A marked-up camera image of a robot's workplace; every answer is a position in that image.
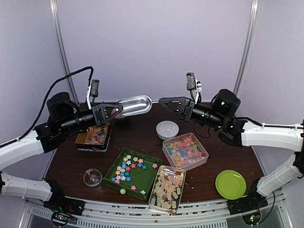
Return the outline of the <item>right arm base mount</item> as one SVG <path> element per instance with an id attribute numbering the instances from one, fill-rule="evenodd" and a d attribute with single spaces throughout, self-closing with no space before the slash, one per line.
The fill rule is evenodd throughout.
<path id="1" fill-rule="evenodd" d="M 242 221 L 249 226 L 256 226 L 262 221 L 261 209 L 268 206 L 265 197 L 248 194 L 236 200 L 227 201 L 230 215 L 241 215 Z"/>

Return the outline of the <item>clear plastic jar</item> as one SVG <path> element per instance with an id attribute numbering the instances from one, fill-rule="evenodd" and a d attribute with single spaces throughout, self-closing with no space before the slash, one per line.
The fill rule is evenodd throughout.
<path id="1" fill-rule="evenodd" d="M 102 188 L 103 176 L 98 169 L 88 169 L 83 174 L 84 184 L 94 191 L 99 191 Z"/>

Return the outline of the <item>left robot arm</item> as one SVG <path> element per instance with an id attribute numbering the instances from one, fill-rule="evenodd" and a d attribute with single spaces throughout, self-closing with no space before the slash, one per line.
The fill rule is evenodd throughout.
<path id="1" fill-rule="evenodd" d="M 125 110 L 122 103 L 102 103 L 81 110 L 67 92 L 55 94 L 46 103 L 49 112 L 46 123 L 33 126 L 25 135 L 0 146 L 1 169 L 23 159 L 51 152 L 72 134 L 107 124 Z M 68 200 L 56 183 L 18 178 L 3 171 L 0 173 L 0 194 L 49 201 L 58 211 L 68 207 Z"/>

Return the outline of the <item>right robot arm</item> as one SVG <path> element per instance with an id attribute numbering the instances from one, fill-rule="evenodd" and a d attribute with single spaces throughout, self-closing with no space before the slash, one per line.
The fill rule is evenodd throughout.
<path id="1" fill-rule="evenodd" d="M 159 103 L 175 118 L 194 121 L 213 128 L 217 137 L 233 147 L 264 146 L 292 150 L 289 159 L 260 178 L 253 192 L 244 198 L 246 209 L 254 209 L 273 191 L 304 175 L 304 125 L 265 124 L 249 117 L 236 117 L 240 99 L 228 89 L 221 89 L 210 106 L 196 104 L 186 97 L 161 98 Z"/>

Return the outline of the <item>metal scoop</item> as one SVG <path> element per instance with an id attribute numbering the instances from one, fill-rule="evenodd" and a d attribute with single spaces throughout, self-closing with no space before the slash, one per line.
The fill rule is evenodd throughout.
<path id="1" fill-rule="evenodd" d="M 121 115 L 134 116 L 148 113 L 152 108 L 152 100 L 147 95 L 136 95 L 117 102 L 123 107 Z"/>

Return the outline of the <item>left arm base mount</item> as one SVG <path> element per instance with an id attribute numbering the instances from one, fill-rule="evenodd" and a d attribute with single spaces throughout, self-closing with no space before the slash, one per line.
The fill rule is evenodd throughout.
<path id="1" fill-rule="evenodd" d="M 67 198 L 63 195 L 52 196 L 49 201 L 42 201 L 43 206 L 53 213 L 51 222 L 55 227 L 66 226 L 76 216 L 81 216 L 85 202 L 78 199 Z"/>

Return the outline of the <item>green tray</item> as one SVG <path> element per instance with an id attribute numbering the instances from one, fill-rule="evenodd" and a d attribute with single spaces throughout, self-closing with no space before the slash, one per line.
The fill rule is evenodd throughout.
<path id="1" fill-rule="evenodd" d="M 103 178 L 104 184 L 139 200 L 147 200 L 162 160 L 123 148 Z"/>

